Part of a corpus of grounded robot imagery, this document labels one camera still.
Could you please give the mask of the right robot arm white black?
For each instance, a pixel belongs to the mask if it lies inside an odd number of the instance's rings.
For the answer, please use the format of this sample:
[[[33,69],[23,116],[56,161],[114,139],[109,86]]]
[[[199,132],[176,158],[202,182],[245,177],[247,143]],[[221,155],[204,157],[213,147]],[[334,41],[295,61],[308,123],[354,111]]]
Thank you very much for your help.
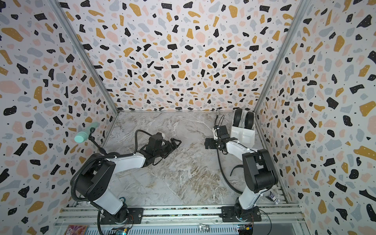
[[[205,148],[214,149],[222,177],[234,192],[240,194],[233,206],[222,209],[224,222],[238,220],[240,222],[258,221],[259,208],[256,206],[263,193],[278,184],[278,176],[269,152],[266,149],[252,149],[241,144],[237,138],[231,137],[225,125],[213,127],[213,138],[205,139]],[[237,168],[242,168],[246,187],[243,191],[236,189],[226,178],[219,153],[234,155],[242,160]]]

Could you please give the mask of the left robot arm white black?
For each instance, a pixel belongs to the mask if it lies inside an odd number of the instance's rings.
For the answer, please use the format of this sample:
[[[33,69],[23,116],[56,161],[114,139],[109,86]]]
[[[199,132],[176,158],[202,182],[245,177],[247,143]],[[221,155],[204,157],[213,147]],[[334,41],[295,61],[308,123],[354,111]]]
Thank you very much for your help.
[[[180,145],[175,138],[166,140],[162,133],[148,133],[148,143],[128,154],[108,153],[103,148],[93,154],[70,181],[71,197],[76,202],[89,202],[99,210],[99,218],[121,224],[130,219],[130,211],[124,200],[117,198],[109,188],[114,175],[119,172],[157,165],[156,159],[167,158]]]

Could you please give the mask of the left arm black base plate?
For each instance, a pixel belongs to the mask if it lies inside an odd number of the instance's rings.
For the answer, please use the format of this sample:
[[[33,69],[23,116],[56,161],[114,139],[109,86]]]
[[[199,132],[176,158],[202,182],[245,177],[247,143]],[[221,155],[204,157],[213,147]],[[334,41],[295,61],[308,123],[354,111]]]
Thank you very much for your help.
[[[134,225],[140,224],[143,218],[143,208],[120,209],[116,214],[104,210],[100,219],[101,225]]]

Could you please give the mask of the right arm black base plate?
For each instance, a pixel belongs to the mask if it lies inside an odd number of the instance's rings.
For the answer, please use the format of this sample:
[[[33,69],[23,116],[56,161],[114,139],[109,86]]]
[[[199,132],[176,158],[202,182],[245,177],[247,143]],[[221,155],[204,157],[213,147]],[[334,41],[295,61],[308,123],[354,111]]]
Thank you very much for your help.
[[[261,215],[259,207],[255,206],[251,209],[244,210],[239,204],[234,206],[221,207],[219,215],[223,222],[260,222]]]

